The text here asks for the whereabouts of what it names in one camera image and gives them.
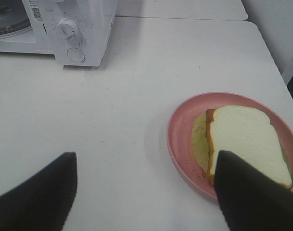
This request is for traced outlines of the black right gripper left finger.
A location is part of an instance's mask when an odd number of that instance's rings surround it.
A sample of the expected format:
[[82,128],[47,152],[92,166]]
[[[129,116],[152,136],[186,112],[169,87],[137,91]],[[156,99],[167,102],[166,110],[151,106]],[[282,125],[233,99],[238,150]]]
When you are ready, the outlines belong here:
[[77,192],[76,153],[63,153],[0,195],[0,231],[61,231]]

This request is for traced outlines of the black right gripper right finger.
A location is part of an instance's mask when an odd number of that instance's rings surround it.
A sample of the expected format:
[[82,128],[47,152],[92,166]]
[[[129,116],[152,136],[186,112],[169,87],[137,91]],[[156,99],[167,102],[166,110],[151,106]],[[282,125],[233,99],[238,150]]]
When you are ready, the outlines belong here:
[[293,231],[293,192],[233,152],[219,152],[214,188],[231,231]]

